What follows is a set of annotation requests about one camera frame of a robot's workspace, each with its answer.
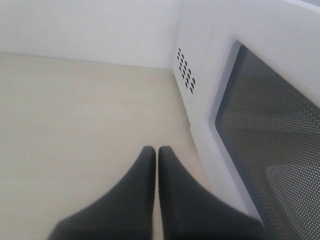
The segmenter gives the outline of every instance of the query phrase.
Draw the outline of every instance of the white microwave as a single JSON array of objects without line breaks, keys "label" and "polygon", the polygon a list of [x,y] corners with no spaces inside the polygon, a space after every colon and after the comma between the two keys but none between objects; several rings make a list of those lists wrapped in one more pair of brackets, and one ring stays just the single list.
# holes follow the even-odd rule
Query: white microwave
[{"label": "white microwave", "polygon": [[212,193],[320,239],[320,3],[186,0],[172,69]]}]

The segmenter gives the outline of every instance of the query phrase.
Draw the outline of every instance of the vent grille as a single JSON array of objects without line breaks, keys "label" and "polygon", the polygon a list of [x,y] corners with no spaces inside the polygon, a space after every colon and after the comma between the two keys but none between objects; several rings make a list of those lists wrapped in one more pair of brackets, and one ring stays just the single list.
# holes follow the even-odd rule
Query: vent grille
[{"label": "vent grille", "polygon": [[181,51],[181,48],[178,48],[176,52],[176,59],[178,64],[178,69],[181,74],[181,81],[183,86],[185,86],[185,92],[189,95],[189,100],[192,99],[195,94],[196,79],[193,76],[192,70],[188,67],[188,62],[185,58],[185,55]]},{"label": "vent grille", "polygon": [[216,129],[274,239],[320,239],[320,109],[241,46]]}]

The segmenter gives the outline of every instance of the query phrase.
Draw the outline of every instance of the white wall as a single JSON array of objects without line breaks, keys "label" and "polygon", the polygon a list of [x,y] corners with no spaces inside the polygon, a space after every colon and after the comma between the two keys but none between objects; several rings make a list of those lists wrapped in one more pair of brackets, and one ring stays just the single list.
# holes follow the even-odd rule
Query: white wall
[{"label": "white wall", "polygon": [[183,0],[0,0],[0,52],[170,69]]}]

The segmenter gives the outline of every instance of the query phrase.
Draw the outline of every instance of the microwave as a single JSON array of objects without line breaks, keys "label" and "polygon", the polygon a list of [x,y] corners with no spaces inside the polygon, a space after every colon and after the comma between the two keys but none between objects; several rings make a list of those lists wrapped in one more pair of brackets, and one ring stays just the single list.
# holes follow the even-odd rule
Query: microwave
[{"label": "microwave", "polygon": [[172,70],[212,193],[319,239],[320,2],[186,0]]}]

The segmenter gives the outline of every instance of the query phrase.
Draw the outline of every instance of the perforated metal mesh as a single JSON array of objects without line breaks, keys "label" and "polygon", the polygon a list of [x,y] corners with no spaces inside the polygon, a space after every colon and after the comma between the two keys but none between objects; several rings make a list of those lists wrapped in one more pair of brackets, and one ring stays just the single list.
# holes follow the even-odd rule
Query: perforated metal mesh
[{"label": "perforated metal mesh", "polygon": [[320,110],[245,46],[216,129],[275,239],[320,240]]}]

